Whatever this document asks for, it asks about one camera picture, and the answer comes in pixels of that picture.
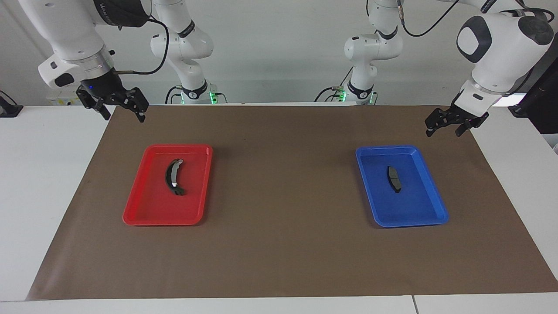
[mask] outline brown tabletop covering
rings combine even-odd
[[[153,106],[142,124],[117,108],[28,299],[558,291],[472,135],[425,136],[432,110]],[[165,143],[214,148],[205,217],[127,226],[143,151]],[[422,151],[447,224],[374,222],[355,150],[402,144]]]

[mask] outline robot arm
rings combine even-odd
[[[481,126],[488,118],[488,108],[529,72],[554,38],[544,13],[519,6],[515,1],[465,0],[464,3],[479,6],[482,12],[494,12],[496,5],[503,11],[474,16],[459,31],[459,52],[475,63],[475,68],[450,108],[446,111],[437,108],[425,120],[428,137],[451,124],[460,125],[455,131],[457,136]]]
[[[126,90],[96,24],[141,27],[151,15],[149,0],[19,0],[54,55],[39,66],[51,88],[80,82],[77,94],[86,108],[108,120],[105,104],[133,111],[143,122],[148,102],[138,88]]]
[[[205,80],[200,65],[194,60],[213,53],[211,38],[192,20],[184,0],[153,0],[153,3],[159,18],[171,31],[166,62],[179,76],[182,98],[187,103],[207,102],[212,84]],[[151,40],[151,50],[159,58],[163,58],[165,51],[165,36],[158,34]]]
[[[393,59],[403,50],[397,0],[374,0],[370,9],[369,21],[375,33],[355,36],[345,43],[345,56],[353,62],[353,75],[343,87],[345,100],[358,104],[368,103],[372,96],[377,69],[371,63]]]

